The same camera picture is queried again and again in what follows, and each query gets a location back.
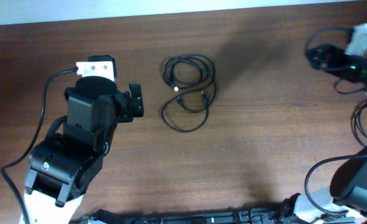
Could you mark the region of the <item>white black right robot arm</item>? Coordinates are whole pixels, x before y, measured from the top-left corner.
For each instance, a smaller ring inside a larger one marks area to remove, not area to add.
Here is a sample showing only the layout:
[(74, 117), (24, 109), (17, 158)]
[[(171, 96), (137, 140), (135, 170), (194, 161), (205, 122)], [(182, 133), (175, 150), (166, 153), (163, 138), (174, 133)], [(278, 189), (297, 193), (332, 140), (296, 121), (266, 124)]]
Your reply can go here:
[[(362, 53), (351, 52), (334, 45), (323, 44), (306, 48), (305, 57), (316, 70), (323, 70), (352, 83), (364, 84), (367, 96), (367, 58)], [(351, 119), (354, 137), (362, 134), (367, 139), (367, 99), (360, 103)], [(283, 201), (279, 210), (279, 223), (312, 223), (315, 220), (338, 223), (347, 218), (352, 206), (367, 213), (367, 143), (353, 155), (325, 159), (316, 163), (306, 175), (323, 164), (343, 160), (344, 164), (335, 172), (330, 183), (329, 193), (322, 191), (310, 194), (305, 187), (303, 195), (296, 194)]]

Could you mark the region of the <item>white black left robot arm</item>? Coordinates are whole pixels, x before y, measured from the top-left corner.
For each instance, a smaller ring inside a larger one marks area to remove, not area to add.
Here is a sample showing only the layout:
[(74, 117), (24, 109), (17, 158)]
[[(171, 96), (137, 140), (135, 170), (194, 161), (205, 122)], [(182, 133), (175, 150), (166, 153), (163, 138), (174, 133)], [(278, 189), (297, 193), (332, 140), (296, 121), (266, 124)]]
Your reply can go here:
[(29, 156), (25, 223), (68, 223), (102, 169), (117, 125), (144, 115), (137, 82), (121, 92), (108, 78), (83, 77), (64, 95), (67, 114), (52, 123)]

